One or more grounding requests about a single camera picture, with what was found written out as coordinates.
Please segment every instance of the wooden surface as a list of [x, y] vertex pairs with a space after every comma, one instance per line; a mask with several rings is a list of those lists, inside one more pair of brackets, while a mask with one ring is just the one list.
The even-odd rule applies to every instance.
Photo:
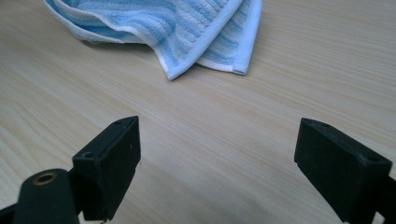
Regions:
[[195, 65], [170, 82], [146, 46], [93, 46], [41, 1], [0, 0], [0, 207], [137, 115], [142, 160], [112, 223], [341, 223], [293, 161], [300, 118], [396, 162], [395, 24], [393, 0], [267, 0], [247, 76]]

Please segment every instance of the blue striped towel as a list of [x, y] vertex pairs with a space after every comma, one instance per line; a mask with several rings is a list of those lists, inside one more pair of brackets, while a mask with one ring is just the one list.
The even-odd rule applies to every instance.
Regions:
[[262, 0], [44, 0], [77, 38], [152, 47], [169, 80], [199, 63], [244, 75]]

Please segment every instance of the screw hole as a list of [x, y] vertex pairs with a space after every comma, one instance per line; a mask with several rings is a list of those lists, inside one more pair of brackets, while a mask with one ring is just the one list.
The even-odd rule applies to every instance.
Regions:
[[55, 178], [56, 178], [55, 173], [45, 173], [43, 175], [36, 177], [33, 180], [33, 184], [36, 186], [46, 185], [46, 184], [52, 182]]
[[84, 158], [92, 158], [93, 157], [93, 153], [92, 152], [84, 152], [81, 155]]

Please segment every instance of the wood grain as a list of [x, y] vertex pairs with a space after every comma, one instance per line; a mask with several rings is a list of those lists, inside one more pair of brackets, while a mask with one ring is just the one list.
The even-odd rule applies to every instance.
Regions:
[[341, 223], [293, 161], [302, 117], [396, 161], [395, 1], [267, 0], [247, 76], [172, 82], [149, 47], [79, 41], [40, 1], [0, 0], [0, 21], [0, 207], [134, 115], [112, 223]]

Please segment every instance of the folded towel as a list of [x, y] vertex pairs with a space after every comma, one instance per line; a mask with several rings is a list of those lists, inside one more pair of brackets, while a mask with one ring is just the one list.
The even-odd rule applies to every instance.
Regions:
[[169, 80], [194, 63], [244, 75], [262, 0], [44, 0], [77, 38], [152, 47]]

